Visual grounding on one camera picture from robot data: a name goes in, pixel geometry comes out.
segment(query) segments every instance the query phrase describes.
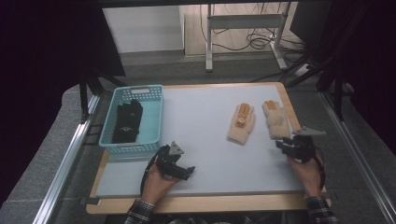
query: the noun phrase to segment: plaid sleeve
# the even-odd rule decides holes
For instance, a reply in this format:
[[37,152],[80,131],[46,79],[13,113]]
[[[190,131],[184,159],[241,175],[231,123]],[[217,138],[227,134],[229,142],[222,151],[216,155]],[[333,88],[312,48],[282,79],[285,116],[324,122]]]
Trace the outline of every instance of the plaid sleeve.
[[309,220],[313,224],[340,223],[324,197],[307,198]]
[[148,222],[154,211],[155,205],[143,200],[135,200],[128,211],[128,217],[124,224],[141,224]]

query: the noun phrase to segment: human hand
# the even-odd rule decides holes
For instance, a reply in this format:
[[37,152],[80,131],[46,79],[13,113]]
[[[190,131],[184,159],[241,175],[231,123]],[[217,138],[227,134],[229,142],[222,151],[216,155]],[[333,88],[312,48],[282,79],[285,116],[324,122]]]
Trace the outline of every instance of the human hand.
[[297,174],[300,181],[303,183],[306,196],[308,198],[321,196],[320,172],[314,159],[306,163],[299,163],[294,158],[288,157],[288,161],[294,173]]
[[157,165],[154,163],[148,171],[145,187],[141,199],[147,203],[155,204],[174,186],[179,179],[164,179]]

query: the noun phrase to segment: blue basket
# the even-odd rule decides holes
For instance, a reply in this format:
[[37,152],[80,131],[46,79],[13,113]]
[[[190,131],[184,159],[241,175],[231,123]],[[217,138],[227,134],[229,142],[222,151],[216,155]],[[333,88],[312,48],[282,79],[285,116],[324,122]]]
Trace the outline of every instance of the blue basket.
[[[143,106],[139,134],[134,143],[112,143],[118,105],[129,104],[136,99]],[[113,155],[149,156],[160,148],[163,116],[163,86],[133,86],[114,90],[99,146]]]

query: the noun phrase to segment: wall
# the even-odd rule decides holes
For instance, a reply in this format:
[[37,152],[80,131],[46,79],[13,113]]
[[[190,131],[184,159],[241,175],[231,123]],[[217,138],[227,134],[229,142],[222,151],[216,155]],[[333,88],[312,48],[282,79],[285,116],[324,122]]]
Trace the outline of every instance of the wall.
[[103,11],[119,53],[184,49],[179,6]]

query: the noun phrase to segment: work glove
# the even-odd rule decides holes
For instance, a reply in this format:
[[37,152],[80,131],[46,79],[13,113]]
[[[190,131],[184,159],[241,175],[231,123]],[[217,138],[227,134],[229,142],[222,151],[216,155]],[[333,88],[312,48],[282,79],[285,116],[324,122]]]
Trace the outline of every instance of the work glove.
[[139,134],[143,106],[133,99],[130,104],[118,105],[113,143],[133,143]]
[[253,106],[248,104],[238,105],[233,113],[231,128],[228,132],[228,139],[240,145],[244,145],[248,140],[248,135],[253,130],[256,116],[253,114]]
[[285,107],[280,107],[276,101],[265,101],[262,104],[262,110],[267,117],[270,137],[272,139],[290,138],[288,115]]

